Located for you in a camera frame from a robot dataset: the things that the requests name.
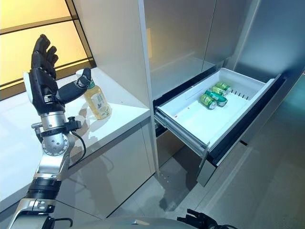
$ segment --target white countertop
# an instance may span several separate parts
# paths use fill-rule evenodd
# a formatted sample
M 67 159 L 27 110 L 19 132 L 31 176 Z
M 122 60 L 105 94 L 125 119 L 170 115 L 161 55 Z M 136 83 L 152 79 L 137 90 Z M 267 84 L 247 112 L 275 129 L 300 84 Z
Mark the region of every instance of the white countertop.
M 86 156 L 150 116 L 148 108 L 104 72 L 98 68 L 92 72 L 95 83 L 102 90 L 101 83 L 104 83 L 103 91 L 112 115 L 105 120 L 96 120 L 83 96 L 67 104 L 65 113 L 66 118 L 75 116 L 82 123 L 82 129 L 77 133 L 85 141 Z M 59 87 L 75 78 L 74 75 L 59 80 Z M 0 212 L 24 197 L 26 187 L 32 181 L 42 152 L 31 124 L 39 121 L 26 93 L 0 101 Z M 82 150 L 80 140 L 75 146 L 72 155 Z

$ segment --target window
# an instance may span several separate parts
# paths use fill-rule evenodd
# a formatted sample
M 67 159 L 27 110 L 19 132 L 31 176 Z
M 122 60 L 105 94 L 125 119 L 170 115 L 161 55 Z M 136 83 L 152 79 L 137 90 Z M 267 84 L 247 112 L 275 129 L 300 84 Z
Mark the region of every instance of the window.
M 0 100 L 25 91 L 22 73 L 42 33 L 57 48 L 56 79 L 96 66 L 72 0 L 2 0 L 0 10 Z

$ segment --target black cable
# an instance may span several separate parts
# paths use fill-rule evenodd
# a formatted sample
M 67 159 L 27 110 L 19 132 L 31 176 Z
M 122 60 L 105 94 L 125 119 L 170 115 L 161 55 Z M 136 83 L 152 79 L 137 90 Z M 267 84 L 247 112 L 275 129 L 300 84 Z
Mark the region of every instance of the black cable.
M 77 133 L 75 133 L 75 132 L 73 132 L 73 131 L 71 131 L 71 133 L 72 133 L 73 135 L 77 136 L 77 137 L 80 139 L 80 141 L 81 141 L 81 143 L 82 143 L 82 146 L 84 147 L 84 153 L 82 154 L 81 158 L 78 159 L 74 164 L 70 165 L 70 166 L 68 167 L 68 169 L 70 169 L 70 168 L 72 168 L 73 166 L 75 166 L 75 165 L 77 165 L 78 163 L 80 163 L 80 161 L 81 161 L 81 160 L 84 158 L 84 156 L 86 155 L 86 145 L 85 145 L 84 140 L 83 140 L 83 139 L 81 138 L 81 136 L 79 136 Z
M 73 220 L 71 218 L 59 218 L 55 219 L 55 221 L 69 221 L 70 222 L 70 228 L 73 226 Z
M 229 227 L 229 228 L 237 229 L 236 227 L 231 226 L 231 225 L 228 225 L 228 224 L 224 224 L 224 225 L 222 225 L 222 226 L 221 226 L 219 229 L 222 229 L 222 228 L 225 228 L 225 227 Z

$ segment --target bottle label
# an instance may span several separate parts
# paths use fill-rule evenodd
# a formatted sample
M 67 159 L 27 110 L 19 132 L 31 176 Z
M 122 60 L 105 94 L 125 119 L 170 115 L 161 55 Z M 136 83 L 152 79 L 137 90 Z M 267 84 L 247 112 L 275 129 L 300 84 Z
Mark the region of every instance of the bottle label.
M 91 83 L 90 83 L 90 85 L 88 86 L 88 89 L 94 88 L 94 86 L 95 86 L 95 83 L 94 83 L 93 80 L 91 80 Z
M 96 107 L 96 109 L 101 110 L 106 104 L 105 101 L 103 100 L 103 97 L 100 93 L 94 94 L 91 97 L 91 100 Z

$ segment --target cabinet door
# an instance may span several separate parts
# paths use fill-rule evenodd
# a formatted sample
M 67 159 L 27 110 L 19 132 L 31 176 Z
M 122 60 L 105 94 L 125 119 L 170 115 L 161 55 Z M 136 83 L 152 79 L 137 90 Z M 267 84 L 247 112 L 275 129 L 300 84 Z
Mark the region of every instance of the cabinet door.
M 63 181 L 57 199 L 103 219 L 151 175 L 141 125 L 88 156 L 84 163 Z
M 95 222 L 101 220 L 95 216 L 89 215 L 85 212 L 82 212 L 76 208 L 72 208 L 61 202 L 56 203 L 55 211 L 51 215 L 52 217 L 59 218 L 71 218 L 73 220 L 73 228 L 86 223 Z M 69 228 L 69 221 L 58 221 L 55 223 L 55 229 L 67 229 Z
M 233 55 L 251 1 L 217 0 L 203 71 Z
M 202 72 L 215 0 L 144 0 L 156 99 Z

